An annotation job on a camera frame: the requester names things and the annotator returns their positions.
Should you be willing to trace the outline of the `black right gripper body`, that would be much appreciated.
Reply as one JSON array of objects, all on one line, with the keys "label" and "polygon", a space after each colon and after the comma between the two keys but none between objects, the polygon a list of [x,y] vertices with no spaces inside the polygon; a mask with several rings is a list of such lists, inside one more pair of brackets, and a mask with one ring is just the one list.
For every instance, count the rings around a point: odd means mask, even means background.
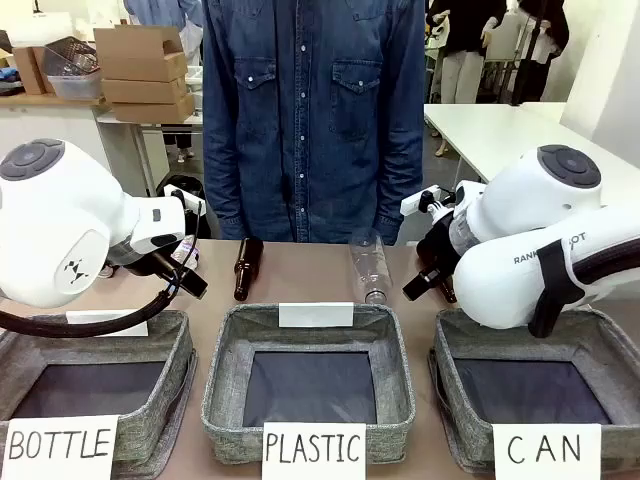
[{"label": "black right gripper body", "polygon": [[454,273],[460,260],[460,255],[452,246],[449,238],[449,227],[452,220],[452,214],[447,214],[439,219],[417,245],[416,251],[423,265],[421,274],[427,280],[447,279]]}]

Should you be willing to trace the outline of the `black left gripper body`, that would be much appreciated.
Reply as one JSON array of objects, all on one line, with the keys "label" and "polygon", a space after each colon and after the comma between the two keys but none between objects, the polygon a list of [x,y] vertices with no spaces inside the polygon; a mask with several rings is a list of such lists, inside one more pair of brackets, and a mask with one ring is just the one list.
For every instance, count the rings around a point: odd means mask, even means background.
[{"label": "black left gripper body", "polygon": [[179,262],[172,257],[178,245],[179,241],[174,241],[150,253],[140,254],[129,245],[120,243],[108,250],[107,262],[123,267],[136,276],[155,275],[169,281],[173,278],[174,271],[179,268]]}]

